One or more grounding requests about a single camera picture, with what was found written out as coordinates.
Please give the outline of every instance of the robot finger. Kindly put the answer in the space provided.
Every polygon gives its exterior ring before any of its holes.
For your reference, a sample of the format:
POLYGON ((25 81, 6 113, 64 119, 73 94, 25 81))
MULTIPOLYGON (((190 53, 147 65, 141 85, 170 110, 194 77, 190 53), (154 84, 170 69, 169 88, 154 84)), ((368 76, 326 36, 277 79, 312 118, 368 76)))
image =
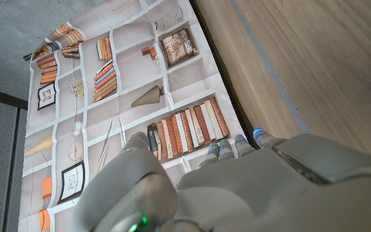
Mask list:
POLYGON ((219 148, 218 148, 217 143, 212 142, 210 144, 210 148, 209 148, 209 151, 207 152, 207 156, 205 157, 205 160, 199 165, 198 168, 217 162, 218 151, 219 151, 219 148))
POLYGON ((251 152, 256 151, 248 142, 245 140, 243 135, 236 135, 234 138, 234 143, 236 144, 238 157, 242 157, 251 152))
POLYGON ((231 145, 227 139, 222 139, 220 141, 220 154, 218 156, 218 161, 230 158, 234 158, 234 153, 231 149, 231 145))

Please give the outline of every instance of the grey wall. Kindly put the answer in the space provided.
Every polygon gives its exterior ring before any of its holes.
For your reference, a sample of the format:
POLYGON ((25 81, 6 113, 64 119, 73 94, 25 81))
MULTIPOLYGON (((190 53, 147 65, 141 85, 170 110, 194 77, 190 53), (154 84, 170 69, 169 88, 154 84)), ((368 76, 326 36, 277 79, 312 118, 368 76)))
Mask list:
POLYGON ((26 111, 0 103, 0 231, 17 231, 26 111))
POLYGON ((54 29, 104 0, 0 0, 0 92, 28 100, 29 61, 23 56, 54 29))

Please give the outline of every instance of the white book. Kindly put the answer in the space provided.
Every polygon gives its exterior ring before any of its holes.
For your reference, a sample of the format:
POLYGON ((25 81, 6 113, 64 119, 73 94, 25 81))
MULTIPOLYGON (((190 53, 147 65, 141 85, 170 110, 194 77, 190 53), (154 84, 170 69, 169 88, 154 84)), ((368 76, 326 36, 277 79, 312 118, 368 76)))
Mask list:
POLYGON ((198 145, 203 146, 204 136, 203 132, 201 131, 200 124, 198 123, 196 112, 194 111, 194 108, 192 106, 188 107, 188 109, 190 110, 191 118, 193 119, 193 125, 194 129, 196 130, 198 145))
POLYGON ((95 72, 95 75, 98 75, 98 74, 100 74, 100 72, 105 68, 105 67, 107 67, 107 65, 109 65, 111 62, 113 62, 113 60, 112 59, 110 59, 106 64, 104 64, 99 70, 97 70, 96 72, 95 72))
POLYGON ((211 124, 209 112, 207 111, 207 107, 205 107, 205 104, 201 104, 200 107, 201 111, 203 112, 205 125, 207 126, 207 130, 209 131, 210 140, 213 140, 216 138, 216 133, 214 132, 213 125, 211 124))
POLYGON ((210 100, 206 100, 204 104, 205 107, 207 107, 207 112, 209 113, 210 121, 213 125, 214 133, 216 134, 216 139, 222 139, 223 133, 220 129, 220 125, 218 124, 216 114, 214 113, 213 106, 211 106, 210 100))
POLYGON ((193 146, 198 147, 198 140, 196 130, 194 129, 193 119, 191 118, 190 110, 185 110, 185 116, 187 117, 188 127, 190 127, 191 138, 193 139, 193 146))
POLYGON ((167 121, 165 119, 161 120, 162 127, 164 129, 164 137, 166 138, 167 154, 168 158, 173 158, 173 149, 171 147, 170 135, 168 134, 167 121))
POLYGON ((97 54, 98 54, 98 60, 102 61, 102 51, 101 51, 100 41, 97 41, 97 54))
POLYGON ((181 121, 181 115, 179 113, 175 115, 175 120, 177 121, 178 131, 180 132, 183 153, 188 152, 186 133, 184 132, 183 122, 181 121))

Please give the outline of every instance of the stack of books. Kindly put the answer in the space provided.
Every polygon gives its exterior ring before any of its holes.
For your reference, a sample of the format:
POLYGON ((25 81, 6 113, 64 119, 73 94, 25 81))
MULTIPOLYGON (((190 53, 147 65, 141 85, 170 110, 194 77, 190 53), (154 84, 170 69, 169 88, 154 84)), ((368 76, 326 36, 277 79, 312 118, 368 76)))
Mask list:
POLYGON ((44 56, 44 55, 47 55, 47 54, 49 54, 49 53, 52 53, 52 52, 58 50, 58 49, 59 49, 59 46, 58 46, 58 44, 57 44, 56 42, 49 43, 49 44, 48 44, 47 46, 45 46, 44 48, 41 48, 41 49, 39 49, 39 50, 37 50, 37 51, 35 52, 35 57, 34 57, 34 59, 36 59, 36 58, 40 58, 40 57, 42 57, 42 56, 44 56))
POLYGON ((109 37, 103 37, 97 41, 97 55, 99 61, 108 62, 113 58, 109 37))
POLYGON ((78 45, 68 46, 62 49, 62 55, 66 58, 80 59, 78 45))
POLYGON ((52 33, 56 37, 64 38, 68 46, 76 45, 84 41, 79 31, 71 29, 66 23, 55 29, 52 33))
POLYGON ((39 84, 49 84, 55 81, 57 78, 57 61, 54 56, 39 61, 37 66, 41 69, 43 75, 39 84))
POLYGON ((147 127, 150 150, 159 160, 191 153, 229 134, 216 97, 147 127))
POLYGON ((113 60, 109 60, 95 72, 95 75, 94 102, 97 102, 117 89, 117 74, 114 70, 113 60))

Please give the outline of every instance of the bookshelf print backdrop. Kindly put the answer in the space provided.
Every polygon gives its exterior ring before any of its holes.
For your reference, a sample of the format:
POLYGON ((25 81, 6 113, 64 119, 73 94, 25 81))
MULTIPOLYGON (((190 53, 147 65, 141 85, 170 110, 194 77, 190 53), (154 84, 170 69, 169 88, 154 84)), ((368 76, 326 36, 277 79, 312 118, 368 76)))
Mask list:
MULTIPOLYGON (((25 151, 32 152, 24 158, 19 231, 67 231, 79 192, 132 134, 147 133, 149 125, 189 106, 215 97, 230 143, 243 133, 188 0, 106 1, 45 38, 30 71, 25 151), (167 21, 178 7, 181 14, 167 21), (183 28, 193 54, 169 65, 161 40, 183 28), (109 48, 102 50, 104 41, 109 48), (105 82, 97 86, 100 79, 105 82), (55 102, 39 110, 38 90, 48 83, 55 102), (164 90, 158 102, 131 107, 155 86, 164 90)), ((174 186, 205 153, 194 150, 162 163, 174 186)))

